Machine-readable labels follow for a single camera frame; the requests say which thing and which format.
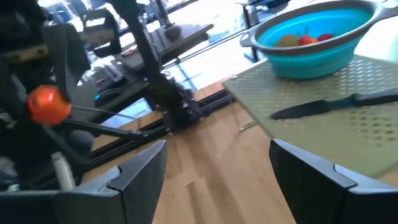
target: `orange ball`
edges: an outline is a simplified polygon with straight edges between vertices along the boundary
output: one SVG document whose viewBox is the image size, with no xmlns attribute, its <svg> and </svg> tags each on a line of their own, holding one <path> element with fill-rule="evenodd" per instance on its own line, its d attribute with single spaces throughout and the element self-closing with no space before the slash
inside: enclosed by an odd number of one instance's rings
<svg viewBox="0 0 398 224">
<path fill-rule="evenodd" d="M 41 85 L 33 90 L 28 96 L 27 105 L 32 120 L 47 125 L 62 123 L 72 108 L 53 85 Z"/>
</svg>

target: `knife handle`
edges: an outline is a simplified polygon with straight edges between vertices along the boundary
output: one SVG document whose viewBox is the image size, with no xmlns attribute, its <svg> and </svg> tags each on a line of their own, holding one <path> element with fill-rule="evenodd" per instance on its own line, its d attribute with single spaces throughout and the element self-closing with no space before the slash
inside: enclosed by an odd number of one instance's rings
<svg viewBox="0 0 398 224">
<path fill-rule="evenodd" d="M 369 106 L 398 101 L 398 87 L 371 93 L 353 93 L 354 106 Z"/>
</svg>

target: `blue colander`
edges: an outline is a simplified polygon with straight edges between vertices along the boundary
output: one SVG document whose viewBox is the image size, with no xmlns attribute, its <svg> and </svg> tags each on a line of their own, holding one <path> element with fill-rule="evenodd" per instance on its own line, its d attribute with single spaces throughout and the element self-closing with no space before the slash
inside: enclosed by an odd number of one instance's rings
<svg viewBox="0 0 398 224">
<path fill-rule="evenodd" d="M 274 73 L 284 78 L 315 78 L 347 66 L 354 49 L 371 26 L 398 15 L 398 7 L 362 0 L 331 1 L 314 4 L 275 16 L 248 30 L 243 47 L 263 52 Z M 286 34 L 308 34 L 334 38 L 297 47 L 273 47 Z"/>
</svg>

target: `knife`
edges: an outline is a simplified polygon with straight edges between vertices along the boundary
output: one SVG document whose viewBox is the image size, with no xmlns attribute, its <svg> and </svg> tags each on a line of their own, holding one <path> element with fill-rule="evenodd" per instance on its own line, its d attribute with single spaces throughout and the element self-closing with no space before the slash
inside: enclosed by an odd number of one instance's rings
<svg viewBox="0 0 398 224">
<path fill-rule="evenodd" d="M 395 101 L 398 101 L 398 87 L 371 93 L 353 93 L 349 97 L 335 101 L 317 100 L 292 106 L 275 112 L 271 115 L 271 119 L 301 118 L 343 108 L 379 105 Z"/>
</svg>

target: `red tomato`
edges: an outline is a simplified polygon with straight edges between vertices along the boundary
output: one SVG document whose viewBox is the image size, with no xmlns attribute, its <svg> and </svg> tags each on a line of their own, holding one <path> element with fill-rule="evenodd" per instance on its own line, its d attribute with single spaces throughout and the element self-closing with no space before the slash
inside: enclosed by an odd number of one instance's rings
<svg viewBox="0 0 398 224">
<path fill-rule="evenodd" d="M 333 36 L 331 34 L 322 34 L 321 36 L 318 37 L 318 41 L 324 41 L 332 38 Z"/>
<path fill-rule="evenodd" d="M 318 40 L 316 38 L 310 37 L 309 35 L 304 35 L 300 38 L 300 45 L 308 45 L 317 43 Z"/>
<path fill-rule="evenodd" d="M 33 121 L 39 124 L 57 125 L 70 114 L 71 104 L 65 101 L 56 86 L 42 85 L 33 90 L 27 99 Z"/>
</svg>

